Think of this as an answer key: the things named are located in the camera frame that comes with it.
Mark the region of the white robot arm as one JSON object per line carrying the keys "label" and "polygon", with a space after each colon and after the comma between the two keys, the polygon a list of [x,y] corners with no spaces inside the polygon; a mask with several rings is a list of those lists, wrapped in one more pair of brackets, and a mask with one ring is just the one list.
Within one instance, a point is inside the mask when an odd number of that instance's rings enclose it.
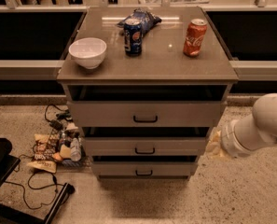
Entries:
{"label": "white robot arm", "polygon": [[247,158],[264,147],[277,147],[277,93],[261,96],[250,115],[224,125],[205,151],[214,157]]}

